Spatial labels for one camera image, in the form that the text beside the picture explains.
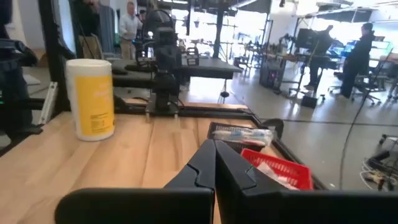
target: concrete floor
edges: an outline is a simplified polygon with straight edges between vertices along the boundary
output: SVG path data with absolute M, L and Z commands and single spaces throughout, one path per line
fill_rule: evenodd
M 48 70 L 28 68 L 25 73 L 42 81 L 41 86 L 29 88 L 31 97 L 45 97 L 45 87 L 49 83 Z M 287 79 L 297 78 L 292 71 L 287 73 L 290 74 L 286 76 Z M 328 86 L 340 84 L 333 75 L 327 73 L 321 81 L 319 93 L 326 93 Z M 225 103 L 245 104 L 263 119 L 286 120 L 282 141 L 327 187 L 337 189 L 343 145 L 361 99 L 351 102 L 327 93 L 326 100 L 323 103 L 319 101 L 319 105 L 313 110 L 274 94 L 260 86 L 258 80 L 256 71 L 251 75 L 235 74 L 234 79 L 228 81 L 228 91 L 232 94 Z M 303 84 L 307 82 L 308 77 L 305 77 Z M 192 78 L 189 91 L 182 93 L 181 99 L 217 103 L 223 83 L 223 80 L 217 79 Z M 121 88 L 116 88 L 115 92 L 122 97 L 149 95 L 147 90 L 139 89 L 132 90 L 130 94 Z M 374 154 L 381 134 L 398 134 L 398 103 L 386 101 L 386 93 L 380 96 L 382 104 L 379 106 L 370 106 L 370 102 L 366 102 L 351 132 L 343 169 L 345 190 L 368 189 L 359 178 L 363 159 Z M 37 120 L 39 112 L 36 111 L 34 115 Z

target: yellow label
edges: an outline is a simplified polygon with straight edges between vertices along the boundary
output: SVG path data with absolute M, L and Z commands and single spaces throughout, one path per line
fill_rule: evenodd
M 100 136 L 112 131 L 114 128 L 112 77 L 110 75 L 76 76 L 75 83 L 82 135 Z

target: wooden table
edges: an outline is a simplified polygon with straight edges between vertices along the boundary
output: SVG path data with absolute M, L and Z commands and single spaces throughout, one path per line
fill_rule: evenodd
M 240 105 L 192 104 L 220 108 Z M 54 223 L 59 200 L 87 187 L 162 188 L 206 140 L 212 122 L 253 127 L 251 121 L 210 118 L 152 118 L 118 114 L 113 137 L 76 138 L 64 112 L 0 158 L 0 223 Z M 280 156 L 273 148 L 263 152 Z M 220 222 L 218 207 L 215 221 Z

